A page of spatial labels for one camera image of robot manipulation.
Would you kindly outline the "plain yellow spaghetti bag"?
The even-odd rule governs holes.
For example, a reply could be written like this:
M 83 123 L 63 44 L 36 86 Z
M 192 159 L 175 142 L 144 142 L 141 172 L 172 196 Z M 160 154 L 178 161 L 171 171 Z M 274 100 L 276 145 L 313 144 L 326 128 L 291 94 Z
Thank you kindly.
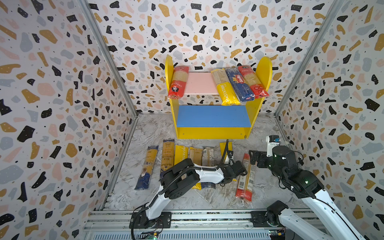
M 226 142 L 221 142 L 220 143 L 221 156 L 224 154 L 225 147 L 226 147 Z M 229 151 L 233 150 L 233 143 L 231 141 L 229 141 L 228 150 Z M 229 160 L 228 154 L 226 154 L 225 164 L 228 164 L 229 161 L 230 160 Z

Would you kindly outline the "blue Barilla spaghetti bag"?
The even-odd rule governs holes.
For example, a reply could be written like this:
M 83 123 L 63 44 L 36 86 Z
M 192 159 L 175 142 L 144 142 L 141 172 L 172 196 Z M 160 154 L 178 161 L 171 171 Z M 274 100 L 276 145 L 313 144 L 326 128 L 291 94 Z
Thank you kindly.
M 250 102 L 255 99 L 255 94 L 237 68 L 226 68 L 225 72 L 241 102 Z

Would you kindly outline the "red spaghetti bag top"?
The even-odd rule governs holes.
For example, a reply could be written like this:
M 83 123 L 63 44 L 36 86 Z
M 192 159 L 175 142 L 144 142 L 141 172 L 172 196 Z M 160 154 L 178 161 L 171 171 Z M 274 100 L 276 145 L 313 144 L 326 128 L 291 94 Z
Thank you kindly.
M 238 70 L 255 95 L 255 99 L 267 98 L 270 95 L 250 66 L 239 66 Z

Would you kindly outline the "red spaghetti bag black label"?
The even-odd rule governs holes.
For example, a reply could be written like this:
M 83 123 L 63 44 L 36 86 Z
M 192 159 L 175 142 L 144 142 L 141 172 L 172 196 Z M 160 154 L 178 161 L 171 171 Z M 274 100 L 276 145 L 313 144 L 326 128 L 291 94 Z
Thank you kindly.
M 189 69 L 188 66 L 175 67 L 168 93 L 170 99 L 181 99 L 184 96 L 189 77 Z

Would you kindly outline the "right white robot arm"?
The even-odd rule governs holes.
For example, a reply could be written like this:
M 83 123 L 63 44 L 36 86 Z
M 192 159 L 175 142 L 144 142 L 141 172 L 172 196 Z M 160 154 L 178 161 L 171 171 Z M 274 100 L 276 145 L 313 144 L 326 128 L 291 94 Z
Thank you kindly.
M 251 163 L 277 177 L 282 188 L 302 200 L 322 222 L 324 233 L 299 217 L 281 201 L 271 204 L 264 221 L 271 227 L 283 226 L 304 240 L 362 240 L 364 237 L 333 202 L 325 186 L 310 171 L 303 170 L 296 153 L 287 146 L 268 147 L 266 152 L 249 151 Z

